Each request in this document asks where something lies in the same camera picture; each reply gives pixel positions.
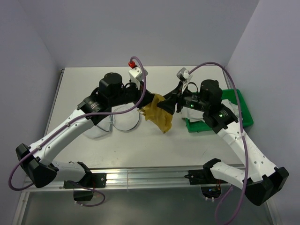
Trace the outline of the yellow bra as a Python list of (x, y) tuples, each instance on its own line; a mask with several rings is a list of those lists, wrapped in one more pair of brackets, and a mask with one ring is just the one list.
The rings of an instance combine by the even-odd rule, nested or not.
[(165, 98), (160, 94), (154, 94), (153, 100), (138, 110), (145, 117), (146, 121), (153, 122), (162, 133), (166, 133), (172, 128), (173, 120), (171, 114), (157, 106), (158, 103), (164, 100)]

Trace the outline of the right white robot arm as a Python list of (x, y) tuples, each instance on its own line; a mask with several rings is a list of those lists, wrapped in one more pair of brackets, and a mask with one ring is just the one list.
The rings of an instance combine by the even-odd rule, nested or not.
[(222, 103), (222, 94), (216, 80), (204, 80), (195, 93), (180, 82), (157, 106), (170, 114), (179, 113), (183, 107), (201, 111), (205, 123), (228, 144), (245, 166), (245, 170), (237, 169), (214, 158), (201, 170), (188, 172), (185, 177), (191, 185), (220, 180), (244, 190), (247, 199), (260, 206), (282, 189), (289, 173), (284, 167), (277, 167), (258, 149), (240, 127), (237, 116)]

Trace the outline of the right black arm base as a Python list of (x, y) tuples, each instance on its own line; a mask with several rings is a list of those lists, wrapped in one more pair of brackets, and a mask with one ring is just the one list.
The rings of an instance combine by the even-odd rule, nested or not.
[(184, 178), (189, 180), (190, 185), (225, 184), (226, 181), (215, 179), (208, 169), (189, 170)]

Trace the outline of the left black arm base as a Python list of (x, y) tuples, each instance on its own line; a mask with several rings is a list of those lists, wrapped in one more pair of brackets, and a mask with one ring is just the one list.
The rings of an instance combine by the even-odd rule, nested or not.
[(104, 188), (106, 186), (106, 173), (86, 174), (80, 181), (65, 181), (63, 188)]

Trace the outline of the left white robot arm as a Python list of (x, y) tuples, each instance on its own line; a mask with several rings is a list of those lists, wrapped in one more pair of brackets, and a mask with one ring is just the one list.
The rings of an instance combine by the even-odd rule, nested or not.
[(106, 74), (63, 123), (29, 146), (22, 143), (16, 148), (19, 166), (35, 187), (43, 188), (54, 180), (73, 181), (80, 187), (91, 183), (92, 172), (84, 163), (54, 159), (74, 139), (112, 115), (113, 107), (134, 103), (134, 108), (140, 108), (153, 99), (146, 90), (147, 72), (131, 69), (129, 75), (130, 82), (123, 85), (120, 74)]

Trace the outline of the white garments in bin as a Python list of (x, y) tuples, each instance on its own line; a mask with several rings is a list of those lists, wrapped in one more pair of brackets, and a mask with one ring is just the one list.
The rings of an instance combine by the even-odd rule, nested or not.
[[(233, 104), (228, 99), (222, 100), (222, 104), (228, 107), (235, 114), (235, 116), (239, 118), (239, 110), (237, 105)], [(188, 119), (190, 122), (204, 122), (203, 112), (186, 107), (183, 107), (183, 109), (181, 110), (181, 117)]]

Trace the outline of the green plastic bin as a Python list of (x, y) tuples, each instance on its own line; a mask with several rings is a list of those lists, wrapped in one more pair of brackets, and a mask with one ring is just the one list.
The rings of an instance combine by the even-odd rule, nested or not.
[[(237, 94), (238, 94), (238, 97), (240, 100), (242, 124), (243, 124), (243, 127), (246, 128), (246, 127), (253, 125), (254, 121), (253, 121), (252, 115), (248, 109), (248, 106), (243, 98), (243, 95), (239, 89), (237, 89)], [(233, 89), (223, 90), (222, 100), (228, 100), (230, 103), (237, 105), (237, 99), (236, 99)], [(189, 119), (185, 119), (185, 122), (186, 122), (187, 130), (190, 133), (198, 133), (198, 132), (204, 132), (204, 131), (211, 130), (211, 128), (203, 121), (192, 122)]]

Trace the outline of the aluminium mounting rail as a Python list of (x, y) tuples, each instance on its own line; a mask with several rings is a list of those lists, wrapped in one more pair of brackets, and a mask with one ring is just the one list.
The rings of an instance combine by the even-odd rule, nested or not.
[(189, 187), (185, 178), (190, 170), (200, 170), (198, 166), (136, 167), (136, 168), (93, 168), (91, 180), (83, 187), (99, 190), (150, 189)]

